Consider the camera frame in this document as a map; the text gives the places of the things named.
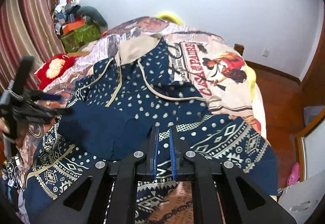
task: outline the red plush toy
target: red plush toy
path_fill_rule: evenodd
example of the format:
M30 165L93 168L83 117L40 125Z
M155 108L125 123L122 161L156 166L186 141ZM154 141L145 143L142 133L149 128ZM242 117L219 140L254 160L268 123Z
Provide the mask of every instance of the red plush toy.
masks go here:
M63 73L74 65L75 57L69 57L66 54L57 54L50 61L42 65L35 76L40 80L38 87L43 90L53 80L63 75Z

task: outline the pink shoe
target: pink shoe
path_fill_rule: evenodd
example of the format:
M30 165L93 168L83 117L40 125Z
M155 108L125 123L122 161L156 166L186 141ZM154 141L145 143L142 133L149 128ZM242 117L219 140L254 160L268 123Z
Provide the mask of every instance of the pink shoe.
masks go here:
M289 175L287 180L287 186L294 185L296 182L299 181L299 178L300 178L300 166L299 163L296 163L291 169L291 174Z

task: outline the curtain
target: curtain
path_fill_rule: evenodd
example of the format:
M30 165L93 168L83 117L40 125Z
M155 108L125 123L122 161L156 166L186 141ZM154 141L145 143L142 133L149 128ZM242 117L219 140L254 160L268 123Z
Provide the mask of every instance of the curtain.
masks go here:
M53 55L64 53L52 14L59 0L6 0L0 8L0 87L14 79L20 59L35 57L27 87L36 89L33 73Z

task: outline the metal screw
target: metal screw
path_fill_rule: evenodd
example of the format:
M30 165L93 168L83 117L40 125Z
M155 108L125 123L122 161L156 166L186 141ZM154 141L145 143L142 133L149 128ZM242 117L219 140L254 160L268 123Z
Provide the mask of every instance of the metal screw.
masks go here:
M232 168L232 167L234 167L234 164L230 161L225 161L224 166L225 166L225 168Z
M105 166L105 163L103 161L99 161L95 164L96 168L102 169Z
M195 152L193 152L193 151L187 151L187 152L185 153L185 155L186 155L187 157L189 157L189 158L192 158L192 157L195 156Z
M136 157L136 158L140 158L144 155L144 153L142 151L136 151L133 156Z

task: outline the green bag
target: green bag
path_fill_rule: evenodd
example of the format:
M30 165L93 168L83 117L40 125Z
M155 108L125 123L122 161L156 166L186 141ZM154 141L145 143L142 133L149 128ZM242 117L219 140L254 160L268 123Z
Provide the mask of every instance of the green bag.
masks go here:
M96 24L85 24L63 35L61 38L66 53L77 52L86 43L100 38L100 31Z

